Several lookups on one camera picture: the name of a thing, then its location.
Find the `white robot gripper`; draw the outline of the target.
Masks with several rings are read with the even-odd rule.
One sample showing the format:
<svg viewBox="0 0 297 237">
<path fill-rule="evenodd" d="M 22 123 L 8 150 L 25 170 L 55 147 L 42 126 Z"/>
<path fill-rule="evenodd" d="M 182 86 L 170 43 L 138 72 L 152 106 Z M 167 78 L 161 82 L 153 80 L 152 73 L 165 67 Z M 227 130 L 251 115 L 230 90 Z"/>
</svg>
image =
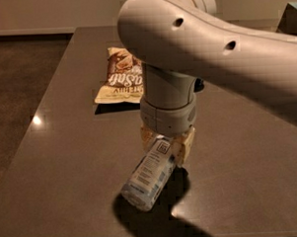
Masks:
<svg viewBox="0 0 297 237">
<path fill-rule="evenodd" d="M 172 139 L 172 154 L 180 168 L 193 145 L 196 121 L 196 79 L 142 64 L 143 95 L 140 101 L 140 137 L 147 151 L 157 134 Z"/>
</svg>

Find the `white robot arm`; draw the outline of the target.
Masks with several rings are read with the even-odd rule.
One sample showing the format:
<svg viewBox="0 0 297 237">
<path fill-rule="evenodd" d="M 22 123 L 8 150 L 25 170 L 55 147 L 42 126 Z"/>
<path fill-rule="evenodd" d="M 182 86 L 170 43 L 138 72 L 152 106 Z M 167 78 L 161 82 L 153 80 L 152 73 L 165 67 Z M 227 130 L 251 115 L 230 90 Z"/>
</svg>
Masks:
<svg viewBox="0 0 297 237">
<path fill-rule="evenodd" d="M 217 19 L 214 0 L 126 0 L 117 28 L 141 59 L 141 138 L 163 134 L 181 166 L 196 120 L 196 79 L 242 94 L 297 125 L 297 36 Z"/>
</svg>

